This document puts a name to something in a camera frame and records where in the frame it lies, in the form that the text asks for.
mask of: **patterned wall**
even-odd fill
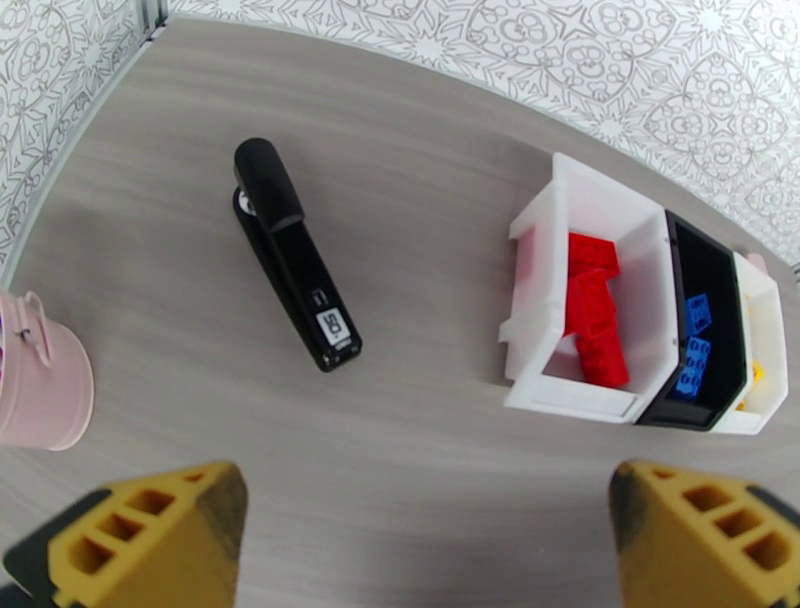
[[[172,0],[480,83],[614,146],[800,261],[797,0]]]
[[[0,277],[42,184],[142,37],[139,0],[0,0]]]

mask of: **white storage bin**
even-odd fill
[[[789,394],[786,336],[778,284],[738,253],[733,254],[744,302],[745,346],[750,369],[757,362],[764,374],[743,395],[745,408],[734,404],[711,429],[715,433],[755,435],[764,428]]]
[[[569,232],[613,241],[620,274],[610,282],[630,383],[583,381],[574,337],[563,338]],[[635,422],[678,366],[672,257],[663,207],[555,154],[550,183],[511,223],[518,241],[505,405],[604,422]]]

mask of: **pink bucket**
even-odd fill
[[[39,297],[0,290],[3,361],[0,445],[58,451],[89,426],[94,381],[89,357],[70,330],[47,319]]]

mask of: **yellow lego brick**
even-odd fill
[[[609,498],[626,608],[800,603],[800,514],[763,488],[630,461]]]
[[[247,489],[217,462],[106,486],[48,546],[61,608],[232,608]]]
[[[755,384],[764,379],[764,368],[758,364],[758,361],[753,361],[753,381]]]

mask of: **stapler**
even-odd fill
[[[323,372],[356,357],[361,336],[306,229],[275,146],[248,139],[234,155],[233,209],[297,333]]]

